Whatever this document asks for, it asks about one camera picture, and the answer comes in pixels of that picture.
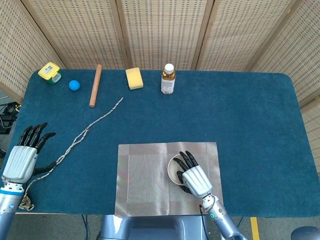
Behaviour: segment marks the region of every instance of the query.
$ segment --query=silver robotic hand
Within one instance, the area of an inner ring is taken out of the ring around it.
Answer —
[[[4,186],[0,188],[0,240],[5,240],[14,215],[24,197],[24,184],[35,175],[50,171],[56,162],[49,166],[35,168],[38,154],[48,138],[54,132],[40,135],[47,123],[27,127],[10,152],[8,161],[1,176]]]
[[[186,186],[180,186],[181,189],[202,199],[201,211],[210,214],[210,217],[225,239],[248,240],[239,231],[218,197],[212,194],[213,186],[201,166],[198,165],[190,152],[185,151],[185,153],[180,152],[185,163],[179,158],[173,159],[183,169],[183,172],[178,171],[176,173],[180,182],[183,184],[185,181],[186,183]]]

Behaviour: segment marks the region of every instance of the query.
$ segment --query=small blue ball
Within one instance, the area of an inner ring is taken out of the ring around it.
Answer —
[[[69,82],[69,88],[72,91],[77,91],[80,88],[80,83],[77,80],[71,80]]]

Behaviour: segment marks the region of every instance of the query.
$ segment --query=gray floor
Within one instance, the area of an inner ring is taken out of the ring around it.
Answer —
[[[13,102],[10,98],[0,99],[0,104]],[[9,135],[0,135],[0,148],[7,149],[14,126]],[[240,217],[234,217],[238,223]],[[101,215],[89,215],[89,239],[95,240],[102,223]],[[290,240],[291,232],[302,226],[320,228],[320,217],[310,218],[258,218],[260,240]],[[250,240],[252,231],[250,218],[245,217],[240,230]],[[208,229],[211,240],[220,240],[214,224],[209,221]],[[17,214],[12,223],[7,240],[84,240],[85,227],[81,215],[76,214]]]

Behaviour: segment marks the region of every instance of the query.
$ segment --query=rope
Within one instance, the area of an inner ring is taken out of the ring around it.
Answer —
[[[32,182],[30,182],[30,184],[28,185],[28,187],[25,189],[25,193],[23,195],[23,199],[19,205],[19,209],[23,209],[23,210],[27,210],[27,211],[31,211],[32,209],[35,208],[35,205],[32,203],[31,204],[31,200],[30,198],[27,196],[28,194],[28,190],[31,187],[32,184],[34,184],[36,181],[40,180],[40,179],[44,179],[47,176],[49,176],[52,171],[56,168],[56,166],[58,166],[64,159],[65,157],[68,155],[68,153],[71,151],[71,149],[81,143],[81,141],[85,138],[85,136],[87,135],[87,132],[89,131],[89,128],[92,127],[95,123],[99,122],[101,119],[104,119],[106,116],[108,116],[109,114],[111,114],[116,107],[119,105],[119,103],[123,100],[124,98],[122,97],[115,105],[114,107],[105,115],[101,116],[100,118],[98,118],[97,120],[95,120],[94,122],[92,122],[89,126],[87,126],[74,140],[73,143],[71,144],[71,146],[68,147],[68,149],[65,151],[65,153],[63,155],[61,155],[58,160],[56,161],[56,165],[50,170],[48,171],[45,175],[38,177],[36,179],[34,179]]]

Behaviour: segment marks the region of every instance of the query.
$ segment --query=wooden stick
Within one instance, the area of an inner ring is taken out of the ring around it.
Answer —
[[[90,103],[89,103],[89,106],[91,108],[94,108],[96,105],[96,99],[97,99],[101,71],[102,71],[102,65],[98,64],[96,66],[95,77],[94,77],[94,82],[93,82],[92,92],[91,92],[91,97],[90,97]]]

